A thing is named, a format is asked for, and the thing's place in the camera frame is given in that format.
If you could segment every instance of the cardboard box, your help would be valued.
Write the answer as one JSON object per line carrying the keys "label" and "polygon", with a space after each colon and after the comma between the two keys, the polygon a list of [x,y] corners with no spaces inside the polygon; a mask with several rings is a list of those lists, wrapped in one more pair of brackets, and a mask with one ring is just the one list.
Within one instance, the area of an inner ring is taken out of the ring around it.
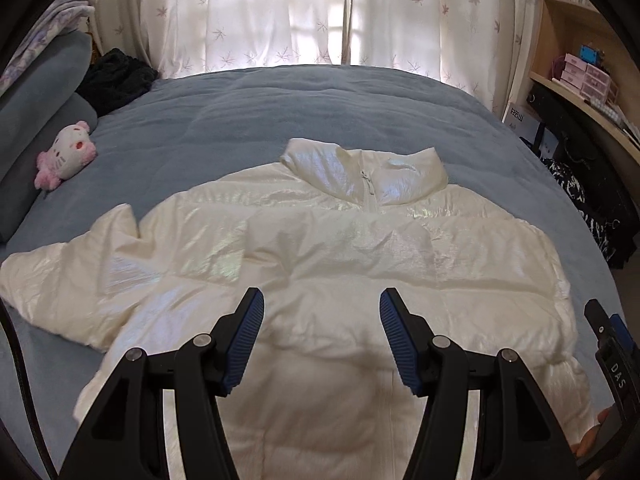
{"label": "cardboard box", "polygon": [[575,86],[576,88],[580,89],[582,88],[582,83],[584,83],[584,78],[587,77],[587,73],[586,72],[582,72],[582,75],[575,75],[572,74],[570,72],[567,72],[567,70],[563,70],[562,71],[562,79],[567,81],[568,83],[572,84],[573,86]]}
{"label": "cardboard box", "polygon": [[554,83],[558,83],[559,85],[564,86],[567,90],[573,92],[577,96],[580,96],[580,89],[577,86],[573,86],[571,83],[568,83],[564,79],[553,78],[551,81],[553,81]]}
{"label": "cardboard box", "polygon": [[564,71],[568,72],[571,75],[582,76],[582,77],[584,77],[584,75],[586,74],[584,70],[580,70],[577,66],[572,65],[571,63],[564,64]]}
{"label": "cardboard box", "polygon": [[606,86],[609,86],[609,84],[611,83],[611,76],[603,70],[600,70],[597,66],[588,64],[586,72]]}
{"label": "cardboard box", "polygon": [[607,102],[607,94],[603,94],[597,88],[594,88],[586,82],[582,85],[582,88],[580,88],[580,95],[585,99],[596,100],[602,104]]}
{"label": "cardboard box", "polygon": [[612,79],[611,85],[609,85],[609,101],[615,104],[617,99],[618,99],[618,85],[616,85],[616,82],[613,81]]}
{"label": "cardboard box", "polygon": [[567,63],[570,63],[573,66],[579,68],[583,72],[586,72],[586,70],[587,70],[587,63],[585,61],[581,60],[579,57],[575,57],[572,54],[566,54],[564,56],[564,60]]}
{"label": "cardboard box", "polygon": [[594,78],[594,76],[592,76],[588,72],[584,74],[584,82],[589,86],[593,86],[601,94],[609,94],[609,84],[605,84],[599,79]]}
{"label": "cardboard box", "polygon": [[[504,114],[504,124],[506,124],[518,137],[528,140],[533,144],[536,140],[536,133],[540,121],[531,117],[524,109],[513,103],[509,103]],[[540,143],[540,156],[543,158],[554,158],[559,151],[559,142],[556,136],[545,128],[545,133]]]}

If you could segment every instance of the white puffer jacket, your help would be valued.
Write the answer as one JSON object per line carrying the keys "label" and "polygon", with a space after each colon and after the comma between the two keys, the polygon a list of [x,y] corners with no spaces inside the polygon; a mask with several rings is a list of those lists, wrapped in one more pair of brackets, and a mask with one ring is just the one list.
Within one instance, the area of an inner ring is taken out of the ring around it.
{"label": "white puffer jacket", "polygon": [[[389,286],[462,348],[517,350],[569,441],[594,421],[551,241],[447,185],[433,148],[401,156],[293,139],[280,162],[178,193],[140,225],[121,205],[0,269],[0,295],[26,320],[108,351],[78,419],[127,349],[179,348],[248,286],[264,293],[264,322],[242,383],[220,400],[243,480],[402,478],[424,399],[402,385],[380,323]],[[459,478],[470,477],[477,421],[471,395]],[[166,430],[180,478],[171,409]]]}

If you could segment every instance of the bed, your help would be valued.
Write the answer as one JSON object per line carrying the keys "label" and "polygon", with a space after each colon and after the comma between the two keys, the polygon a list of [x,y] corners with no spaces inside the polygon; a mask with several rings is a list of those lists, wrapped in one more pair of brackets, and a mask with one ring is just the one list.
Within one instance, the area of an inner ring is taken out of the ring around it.
{"label": "bed", "polygon": [[[450,183],[486,197],[542,229],[571,283],[578,325],[575,357],[590,378],[594,406],[611,404],[582,315],[597,298],[622,313],[615,284],[582,217],[528,148],[478,101],[456,88],[398,70],[282,66],[155,83],[151,92],[100,119],[97,159],[54,192],[41,194],[9,254],[68,241],[110,208],[137,218],[170,195],[225,174],[278,160],[291,137],[409,154],[434,146]],[[12,311],[38,416],[54,462],[77,429],[73,406],[101,355],[25,323]],[[31,463],[40,461],[22,410],[11,356],[0,340],[0,417]]]}

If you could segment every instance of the pink box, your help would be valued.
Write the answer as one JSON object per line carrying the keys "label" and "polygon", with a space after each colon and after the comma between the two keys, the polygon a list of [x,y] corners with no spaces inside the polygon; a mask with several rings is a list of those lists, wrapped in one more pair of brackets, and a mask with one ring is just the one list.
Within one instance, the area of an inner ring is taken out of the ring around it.
{"label": "pink box", "polygon": [[586,74],[586,72],[584,70],[580,70],[577,66],[572,65],[571,63],[565,63],[564,64],[564,71],[568,72],[571,75],[575,75],[575,76],[582,76],[584,77],[584,75]]}
{"label": "pink box", "polygon": [[574,75],[574,74],[568,73],[567,70],[562,71],[562,79],[564,79],[568,83],[571,83],[572,85],[578,88],[582,87],[582,83],[584,83],[585,77],[586,77],[585,72],[582,72],[581,75]]}
{"label": "pink box", "polygon": [[560,83],[562,86],[564,86],[567,90],[569,90],[570,92],[576,94],[577,96],[580,95],[580,89],[573,86],[571,83],[568,83],[567,81],[565,81],[564,79],[556,79],[554,78],[553,81],[556,81],[557,83]]}
{"label": "pink box", "polygon": [[564,60],[567,63],[571,63],[572,65],[578,67],[580,70],[583,70],[583,71],[587,70],[587,63],[581,60],[579,57],[572,56],[572,54],[566,54],[564,56]]}
{"label": "pink box", "polygon": [[600,81],[601,83],[607,86],[611,82],[611,76],[606,72],[603,72],[602,70],[600,70],[597,66],[588,64],[586,72],[587,74],[589,74],[590,76],[592,76],[593,78],[597,79],[598,81]]}
{"label": "pink box", "polygon": [[603,83],[600,79],[595,78],[587,71],[584,74],[584,82],[588,85],[593,86],[598,92],[601,92],[604,95],[609,93],[610,80],[606,83]]}
{"label": "pink box", "polygon": [[618,86],[611,80],[611,85],[609,86],[609,95],[607,96],[607,101],[611,101],[613,104],[616,104],[618,100]]}
{"label": "pink box", "polygon": [[582,97],[588,98],[588,99],[595,99],[596,101],[601,102],[602,104],[607,102],[607,95],[606,94],[602,94],[601,92],[599,92],[597,89],[595,89],[593,86],[584,83],[582,85],[582,88],[580,89],[580,95]]}

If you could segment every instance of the hello kitty plush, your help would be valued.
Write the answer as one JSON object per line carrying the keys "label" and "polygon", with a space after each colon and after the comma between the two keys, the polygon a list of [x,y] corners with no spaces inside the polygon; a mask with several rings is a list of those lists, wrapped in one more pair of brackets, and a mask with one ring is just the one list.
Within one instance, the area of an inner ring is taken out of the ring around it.
{"label": "hello kitty plush", "polygon": [[63,180],[68,180],[89,162],[97,152],[95,144],[89,140],[89,125],[84,121],[62,128],[48,152],[40,152],[36,160],[38,174],[36,189],[52,191]]}

